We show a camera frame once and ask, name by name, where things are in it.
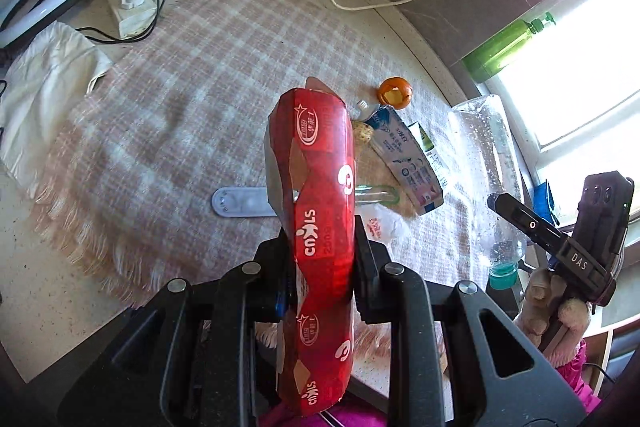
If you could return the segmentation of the right hand white glove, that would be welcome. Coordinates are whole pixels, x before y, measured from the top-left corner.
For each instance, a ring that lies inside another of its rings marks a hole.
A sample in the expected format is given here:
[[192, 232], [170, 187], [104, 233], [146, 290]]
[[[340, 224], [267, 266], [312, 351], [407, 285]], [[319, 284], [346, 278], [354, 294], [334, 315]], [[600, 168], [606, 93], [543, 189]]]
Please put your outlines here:
[[544, 357], [553, 367], [560, 367], [574, 360], [585, 331], [591, 322], [587, 303], [579, 298], [560, 299], [566, 283], [549, 269], [538, 269], [529, 277], [523, 306], [514, 324], [534, 344], [540, 347], [542, 336], [548, 331], [551, 317], [556, 314], [567, 332], [552, 351]]

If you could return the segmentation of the pink right sleeve forearm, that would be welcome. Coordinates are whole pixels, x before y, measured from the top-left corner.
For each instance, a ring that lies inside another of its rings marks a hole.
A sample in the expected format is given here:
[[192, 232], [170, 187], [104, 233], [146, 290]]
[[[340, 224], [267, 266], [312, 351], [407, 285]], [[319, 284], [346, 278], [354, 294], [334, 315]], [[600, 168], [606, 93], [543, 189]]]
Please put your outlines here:
[[556, 370], [567, 384], [573, 389], [578, 400], [587, 413], [591, 413], [601, 402], [593, 393], [592, 388], [582, 378], [582, 368], [586, 363], [586, 342], [582, 340], [576, 355], [569, 362], [560, 365]]

